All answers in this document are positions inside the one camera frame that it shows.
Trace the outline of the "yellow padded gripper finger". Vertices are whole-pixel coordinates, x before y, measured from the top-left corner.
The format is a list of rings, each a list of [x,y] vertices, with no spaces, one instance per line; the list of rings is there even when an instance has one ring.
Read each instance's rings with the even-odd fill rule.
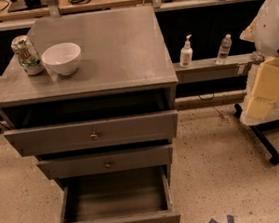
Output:
[[[262,62],[257,70],[251,96],[269,102],[277,101],[279,99],[279,57],[270,57]]]
[[[260,97],[253,97],[247,99],[244,106],[244,114],[251,119],[263,120],[269,112],[272,110],[275,104],[273,101],[269,101]]]

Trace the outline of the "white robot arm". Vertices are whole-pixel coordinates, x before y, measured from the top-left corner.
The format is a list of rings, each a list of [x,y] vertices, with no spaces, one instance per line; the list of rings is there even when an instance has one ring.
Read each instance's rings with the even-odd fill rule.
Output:
[[[279,0],[265,0],[240,39],[255,43],[255,52],[265,60],[248,74],[243,114],[264,120],[279,100]]]

